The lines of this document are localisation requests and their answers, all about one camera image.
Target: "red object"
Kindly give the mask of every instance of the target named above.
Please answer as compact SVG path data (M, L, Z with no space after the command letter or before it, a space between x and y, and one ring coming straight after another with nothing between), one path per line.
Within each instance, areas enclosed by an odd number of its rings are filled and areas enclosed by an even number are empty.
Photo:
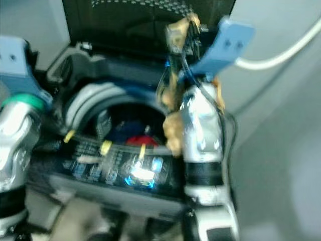
M142 144L146 144L146 145L154 146L154 147L158 146L157 142L150 136L131 137L127 140L126 144L139 145L139 146Z

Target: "blue led light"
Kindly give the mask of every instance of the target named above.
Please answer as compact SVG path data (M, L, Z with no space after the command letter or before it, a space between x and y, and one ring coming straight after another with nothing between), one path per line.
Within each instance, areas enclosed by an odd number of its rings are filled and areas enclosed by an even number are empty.
M154 172L161 172L163 166L163 159L161 157L155 157L152 161L151 169Z
M154 187L154 185L155 185L155 180L154 180L154 179L152 179L152 180L149 182L148 187L149 187L149 188L153 188L153 187Z
M130 176L129 177L125 177L125 182L129 185L129 186L131 186L133 183L132 183L132 179L130 178Z

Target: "metal cylinder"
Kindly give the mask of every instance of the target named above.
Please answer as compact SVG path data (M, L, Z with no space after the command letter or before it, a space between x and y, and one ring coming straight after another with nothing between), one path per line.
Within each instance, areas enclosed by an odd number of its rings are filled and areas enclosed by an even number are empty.
M0 114L0 237L27 218L27 171L40 136L40 111L28 103L9 101Z
M202 89L216 98L212 84ZM185 194L201 205L216 205L225 200L222 177L223 137L219 114L214 103L193 86L183 97L181 115L184 123Z

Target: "white cable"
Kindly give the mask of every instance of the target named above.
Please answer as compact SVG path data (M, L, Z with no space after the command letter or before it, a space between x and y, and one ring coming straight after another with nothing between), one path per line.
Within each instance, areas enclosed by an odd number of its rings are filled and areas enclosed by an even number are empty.
M235 65L248 70L263 70L272 68L278 64L285 62L304 48L319 32L321 31L321 18L313 25L313 27L292 47L282 52L281 54L259 61L250 61L243 58L238 58Z

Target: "tan tape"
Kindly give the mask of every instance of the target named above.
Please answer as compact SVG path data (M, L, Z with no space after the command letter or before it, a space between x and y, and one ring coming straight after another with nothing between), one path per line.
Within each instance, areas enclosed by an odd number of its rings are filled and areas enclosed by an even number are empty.
M112 144L111 141L104 141L100 147L100 154L103 156L106 156L109 152L111 144Z
M139 154L139 158L143 159L145 156L145 151L146 151L146 144L142 144L141 148L140 148L140 154Z
M76 134L76 130L70 130L64 138L64 143L68 143L75 134Z
M219 82L219 79L217 77L214 78L214 80L212 81L212 84L215 86L216 88L216 102L218 105L218 108L224 112L225 109L225 102L224 99L222 97L222 85Z
M170 35L168 39L168 44L170 46L175 46L179 50L183 49L190 22L194 22L198 28L201 25L198 16L195 13L190 13L178 22L169 24L167 26L167 31Z

